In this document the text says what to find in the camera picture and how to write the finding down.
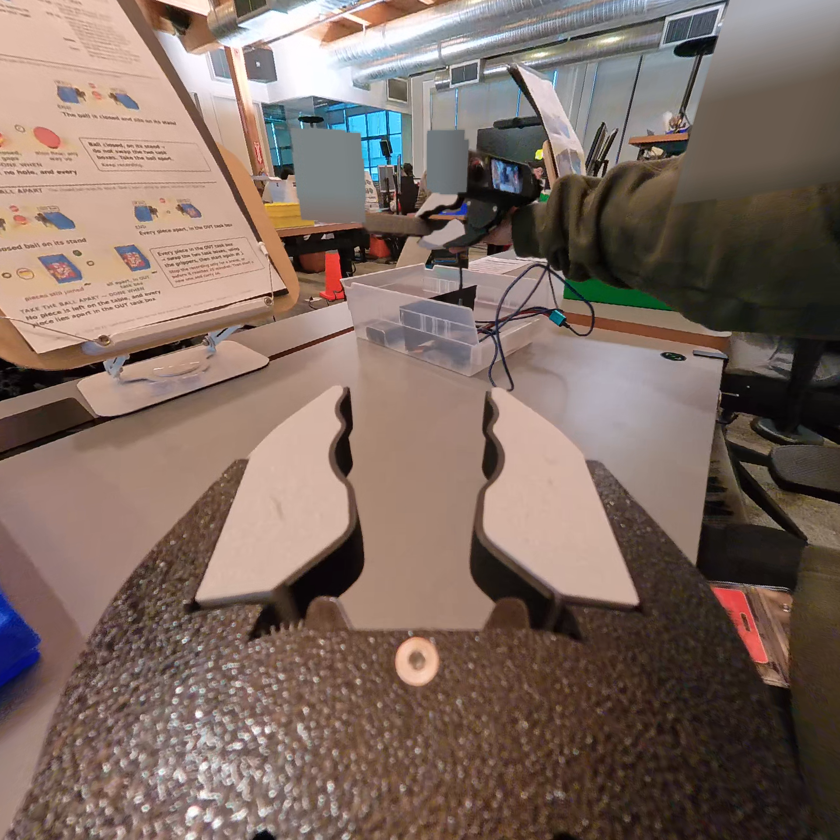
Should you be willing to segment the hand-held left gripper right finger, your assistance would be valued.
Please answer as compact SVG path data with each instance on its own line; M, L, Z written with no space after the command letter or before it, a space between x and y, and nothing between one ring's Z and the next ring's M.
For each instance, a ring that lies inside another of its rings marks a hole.
M631 612L637 593L579 448L513 394L492 387L482 416L484 484L476 499L471 576L525 626L559 631L571 606Z

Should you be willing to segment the grey desk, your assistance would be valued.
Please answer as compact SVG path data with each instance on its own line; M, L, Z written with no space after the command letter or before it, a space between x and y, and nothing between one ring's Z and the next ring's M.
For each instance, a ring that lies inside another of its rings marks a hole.
M689 560L697 556L726 350L672 311L549 326L512 355L513 395L602 462ZM265 369L97 423L2 460L2 589L41 659L2 690L2 835L28 790L87 636L134 568L235 460L332 385L351 390L364 570L342 597L364 628L476 628L469 572L484 375L357 340L345 306L243 331Z

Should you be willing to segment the person's right hand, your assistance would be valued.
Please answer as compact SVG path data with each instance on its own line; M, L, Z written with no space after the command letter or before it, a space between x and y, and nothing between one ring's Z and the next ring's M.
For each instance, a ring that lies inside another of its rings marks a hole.
M492 228L482 241L486 244L488 253L509 249L512 246L512 221L518 208L513 207L506 212L499 224Z

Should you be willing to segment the green plastic bin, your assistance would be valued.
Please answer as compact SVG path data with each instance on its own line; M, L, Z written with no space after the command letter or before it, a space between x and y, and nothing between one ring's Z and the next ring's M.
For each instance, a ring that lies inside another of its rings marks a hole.
M565 281L563 298L578 302L588 301L591 304L672 311L667 304L640 290L611 286L597 279Z

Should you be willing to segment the silver air duct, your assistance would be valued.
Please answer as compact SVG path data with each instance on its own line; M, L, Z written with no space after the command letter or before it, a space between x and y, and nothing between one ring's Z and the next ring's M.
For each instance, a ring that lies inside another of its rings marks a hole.
M474 58L647 23L701 1L461 1L400 17L321 47L359 88Z

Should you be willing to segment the white paper sheets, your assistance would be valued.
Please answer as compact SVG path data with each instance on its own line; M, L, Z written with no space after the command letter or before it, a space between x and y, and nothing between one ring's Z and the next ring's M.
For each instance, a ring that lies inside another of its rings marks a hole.
M493 276L519 275L535 266L543 266L537 259L522 258L506 251L497 255L485 255L469 260L469 270Z

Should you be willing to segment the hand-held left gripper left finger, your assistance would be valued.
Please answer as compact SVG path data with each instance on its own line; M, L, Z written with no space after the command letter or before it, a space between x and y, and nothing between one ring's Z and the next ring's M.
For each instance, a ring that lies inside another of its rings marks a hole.
M350 389L334 385L252 450L198 585L198 607L270 605L291 621L360 578L352 430Z

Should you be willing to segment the black USB hub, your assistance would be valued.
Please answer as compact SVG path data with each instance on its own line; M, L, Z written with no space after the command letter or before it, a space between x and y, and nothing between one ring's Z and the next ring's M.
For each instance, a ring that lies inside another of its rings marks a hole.
M392 319L366 325L363 336L381 347L462 374L471 369L479 342L470 308L436 300L402 304Z

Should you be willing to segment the person's right forearm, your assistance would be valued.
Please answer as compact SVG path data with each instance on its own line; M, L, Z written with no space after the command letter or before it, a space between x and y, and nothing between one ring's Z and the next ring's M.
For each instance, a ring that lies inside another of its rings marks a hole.
M715 332L838 341L838 183L678 204L685 160L560 178L512 215L513 248Z

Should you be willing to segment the clear plastic bin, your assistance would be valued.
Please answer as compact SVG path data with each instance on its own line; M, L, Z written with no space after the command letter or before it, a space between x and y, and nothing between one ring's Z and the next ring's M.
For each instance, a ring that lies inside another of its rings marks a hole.
M500 382L510 354L530 345L545 328L564 322L559 306L563 282L552 277L545 265L513 276L493 276L453 266L409 266L346 281L344 293L356 337L389 350L367 340L364 327L378 319L392 319L403 304L473 285L477 287L473 313L478 347L467 374L452 372L471 376L490 370Z

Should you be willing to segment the blue plastic bin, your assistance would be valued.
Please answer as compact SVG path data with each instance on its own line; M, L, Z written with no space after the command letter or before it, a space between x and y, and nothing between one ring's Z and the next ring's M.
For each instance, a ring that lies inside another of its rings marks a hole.
M40 637L1 591L1 687L35 665Z

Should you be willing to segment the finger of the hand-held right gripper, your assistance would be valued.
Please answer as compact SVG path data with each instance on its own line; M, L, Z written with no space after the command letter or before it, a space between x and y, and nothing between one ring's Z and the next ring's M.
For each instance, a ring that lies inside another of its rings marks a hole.
M468 213L466 194L430 193L416 210L416 216L432 221L464 220Z
M480 241L480 229L463 220L450 218L446 224L420 237L420 246L427 250L467 249Z

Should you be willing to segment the red packet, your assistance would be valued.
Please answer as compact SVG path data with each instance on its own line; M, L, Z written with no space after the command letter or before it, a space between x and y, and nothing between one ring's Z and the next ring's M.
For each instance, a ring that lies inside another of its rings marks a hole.
M763 682L788 689L793 594L775 586L711 581Z

